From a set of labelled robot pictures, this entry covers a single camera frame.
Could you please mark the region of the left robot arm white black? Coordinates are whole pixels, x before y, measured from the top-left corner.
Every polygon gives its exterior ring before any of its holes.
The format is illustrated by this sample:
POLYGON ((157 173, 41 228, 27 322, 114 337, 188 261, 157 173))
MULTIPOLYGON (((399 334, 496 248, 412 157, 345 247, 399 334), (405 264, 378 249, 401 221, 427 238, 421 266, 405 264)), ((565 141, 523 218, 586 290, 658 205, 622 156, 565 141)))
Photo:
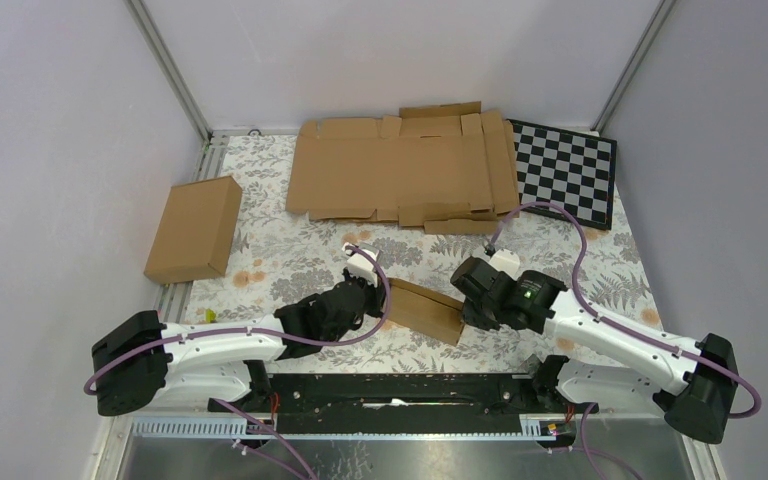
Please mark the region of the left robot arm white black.
POLYGON ((149 408, 201 406, 212 398, 256 411, 269 401, 268 363, 363 341, 347 338, 367 317, 384 321, 388 281, 347 276, 333 288, 243 322, 163 323, 155 310, 133 314, 91 348, 86 395, 104 417, 149 408))

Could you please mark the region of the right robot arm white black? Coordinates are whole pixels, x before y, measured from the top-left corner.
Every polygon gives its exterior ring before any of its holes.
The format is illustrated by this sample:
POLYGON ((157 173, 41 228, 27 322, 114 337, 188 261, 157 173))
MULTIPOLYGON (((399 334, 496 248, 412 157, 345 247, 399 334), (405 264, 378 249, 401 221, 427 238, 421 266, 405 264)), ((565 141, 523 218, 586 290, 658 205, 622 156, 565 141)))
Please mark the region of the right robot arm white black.
POLYGON ((687 437, 722 442, 737 391, 733 346, 724 337, 709 333, 697 341, 625 317, 611 320, 593 303, 582 305, 558 279, 534 270, 512 278, 481 258, 466 259, 450 282, 465 297, 462 317, 470 326, 531 330, 616 361, 610 367, 546 359, 533 376, 533 396, 543 410, 557 412, 571 402, 660 412, 687 437))

